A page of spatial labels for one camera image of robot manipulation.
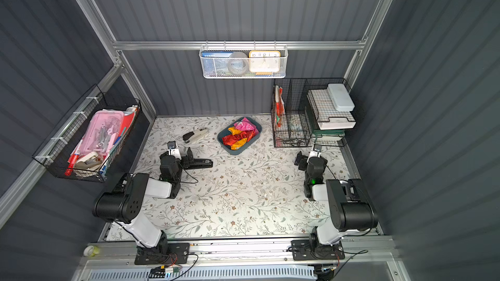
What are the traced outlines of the beige black stapler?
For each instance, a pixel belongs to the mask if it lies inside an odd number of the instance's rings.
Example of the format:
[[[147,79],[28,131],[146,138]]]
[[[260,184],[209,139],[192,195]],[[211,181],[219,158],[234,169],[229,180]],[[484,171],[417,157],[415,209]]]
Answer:
[[[183,142],[186,144],[196,143],[201,138],[205,137],[208,134],[207,128],[202,128],[198,130],[190,131],[182,136]]]

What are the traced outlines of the grey tape roll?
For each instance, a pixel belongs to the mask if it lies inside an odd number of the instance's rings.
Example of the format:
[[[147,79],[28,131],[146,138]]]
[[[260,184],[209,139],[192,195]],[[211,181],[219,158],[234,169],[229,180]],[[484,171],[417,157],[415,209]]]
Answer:
[[[248,56],[244,52],[233,52],[227,60],[227,69],[232,75],[244,75],[249,70]]]

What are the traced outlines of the floral table mat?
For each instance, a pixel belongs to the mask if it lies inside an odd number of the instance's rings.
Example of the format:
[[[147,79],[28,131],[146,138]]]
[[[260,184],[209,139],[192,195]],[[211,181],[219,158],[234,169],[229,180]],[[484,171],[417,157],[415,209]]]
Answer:
[[[168,142],[174,140],[186,151],[182,136],[200,128],[208,133],[192,146],[193,154],[214,163],[211,169],[183,173],[176,198],[144,199],[142,212],[169,238],[309,234],[329,221],[328,204],[304,195],[305,176],[294,165],[298,149],[274,146],[270,116],[257,115],[255,120],[262,126],[260,137],[236,156],[217,141],[217,134],[235,121],[233,116],[155,121],[137,173],[158,178]]]

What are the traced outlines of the pink tea bag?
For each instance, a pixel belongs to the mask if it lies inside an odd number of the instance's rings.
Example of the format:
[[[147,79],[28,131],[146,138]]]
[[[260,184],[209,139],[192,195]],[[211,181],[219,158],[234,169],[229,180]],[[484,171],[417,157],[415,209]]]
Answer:
[[[257,126],[252,123],[247,117],[243,117],[242,120],[238,120],[234,123],[234,127],[240,131],[251,131],[255,135],[259,133]]]

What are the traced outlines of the yellow tea bag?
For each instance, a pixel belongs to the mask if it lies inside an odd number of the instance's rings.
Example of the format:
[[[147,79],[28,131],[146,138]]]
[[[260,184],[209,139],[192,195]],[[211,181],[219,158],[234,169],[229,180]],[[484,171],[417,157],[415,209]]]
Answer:
[[[229,127],[228,130],[231,132],[232,135],[239,135],[241,134],[241,131],[236,129],[235,127]]]
[[[235,141],[231,146],[231,150],[238,150],[242,148],[245,144],[247,143],[247,138],[240,139],[238,141]]]

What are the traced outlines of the blue box in basket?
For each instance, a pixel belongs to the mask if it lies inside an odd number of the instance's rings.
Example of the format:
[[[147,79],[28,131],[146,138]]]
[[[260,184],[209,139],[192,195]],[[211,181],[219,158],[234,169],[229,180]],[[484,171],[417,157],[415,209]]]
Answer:
[[[233,52],[228,51],[202,51],[200,53],[203,75],[206,78],[226,74],[228,70],[228,59]]]

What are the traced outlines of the white flat box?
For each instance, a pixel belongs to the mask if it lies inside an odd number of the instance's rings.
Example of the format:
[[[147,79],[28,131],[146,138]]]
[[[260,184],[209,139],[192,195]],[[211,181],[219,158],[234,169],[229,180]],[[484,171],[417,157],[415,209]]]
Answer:
[[[341,112],[352,112],[355,105],[342,83],[330,83],[328,85],[328,92],[334,108]]]

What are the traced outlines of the red tea bag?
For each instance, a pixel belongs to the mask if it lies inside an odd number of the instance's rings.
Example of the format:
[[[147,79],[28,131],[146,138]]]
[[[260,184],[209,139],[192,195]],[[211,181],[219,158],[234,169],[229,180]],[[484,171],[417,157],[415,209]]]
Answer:
[[[222,138],[223,144],[226,146],[231,146],[235,141],[247,138],[247,132],[242,132],[239,135],[226,135]]]

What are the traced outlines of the green paper tray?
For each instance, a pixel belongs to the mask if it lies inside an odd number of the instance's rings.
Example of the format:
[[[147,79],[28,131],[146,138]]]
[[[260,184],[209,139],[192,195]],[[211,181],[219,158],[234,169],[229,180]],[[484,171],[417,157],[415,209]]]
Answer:
[[[344,147],[346,143],[344,130],[313,130],[311,139],[313,144],[328,147]]]

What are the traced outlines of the pink pencil case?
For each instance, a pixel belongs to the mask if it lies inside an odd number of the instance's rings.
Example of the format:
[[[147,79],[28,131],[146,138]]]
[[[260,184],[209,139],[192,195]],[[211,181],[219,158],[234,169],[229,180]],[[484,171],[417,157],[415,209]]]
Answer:
[[[101,110],[96,112],[83,136],[80,146],[80,155],[86,156],[91,152],[97,152],[101,156],[107,156],[112,144],[111,140],[118,137],[124,113],[115,110]]]

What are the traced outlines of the yellow white alarm clock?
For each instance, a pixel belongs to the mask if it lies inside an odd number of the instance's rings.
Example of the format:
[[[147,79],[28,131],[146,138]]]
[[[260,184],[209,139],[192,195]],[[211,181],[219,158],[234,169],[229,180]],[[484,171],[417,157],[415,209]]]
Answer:
[[[253,50],[249,52],[249,71],[255,74],[278,73],[281,67],[281,52]]]

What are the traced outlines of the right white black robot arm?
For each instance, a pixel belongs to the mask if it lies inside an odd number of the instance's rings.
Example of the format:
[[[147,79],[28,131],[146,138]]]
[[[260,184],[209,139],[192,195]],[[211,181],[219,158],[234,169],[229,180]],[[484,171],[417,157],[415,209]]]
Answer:
[[[314,227],[309,242],[295,252],[302,251],[319,257],[333,254],[340,249],[341,239],[346,236],[366,235],[378,226],[378,212],[372,206],[361,179],[340,180],[324,178],[329,169],[328,160],[321,155],[321,146],[315,144],[309,155],[298,152],[294,165],[305,173],[304,194],[311,202],[326,202],[329,219]]]

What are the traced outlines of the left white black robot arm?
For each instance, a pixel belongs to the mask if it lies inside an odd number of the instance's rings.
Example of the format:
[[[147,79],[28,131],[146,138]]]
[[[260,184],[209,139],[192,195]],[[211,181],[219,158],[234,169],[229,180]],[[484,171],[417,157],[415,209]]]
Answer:
[[[160,156],[161,175],[125,174],[114,188],[97,198],[92,214],[114,222],[129,233],[136,242],[137,254],[145,260],[165,261],[169,256],[166,235],[141,211],[146,196],[154,199],[173,199],[181,186],[181,155],[177,143],[169,141],[167,151]]]

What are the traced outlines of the red packet in organizer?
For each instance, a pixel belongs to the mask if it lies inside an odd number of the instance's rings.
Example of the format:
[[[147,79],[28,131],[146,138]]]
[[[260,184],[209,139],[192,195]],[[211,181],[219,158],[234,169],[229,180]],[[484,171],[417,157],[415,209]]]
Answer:
[[[275,125],[274,128],[280,128],[283,124],[283,116],[285,115],[284,101],[282,99],[283,88],[275,86]]]

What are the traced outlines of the teal plastic storage box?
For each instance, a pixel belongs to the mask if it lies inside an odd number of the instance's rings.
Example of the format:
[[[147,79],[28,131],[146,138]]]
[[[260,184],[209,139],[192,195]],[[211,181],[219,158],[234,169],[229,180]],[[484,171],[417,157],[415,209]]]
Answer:
[[[262,133],[262,126],[250,117],[242,117],[219,132],[217,141],[232,156],[237,156],[255,143]]]

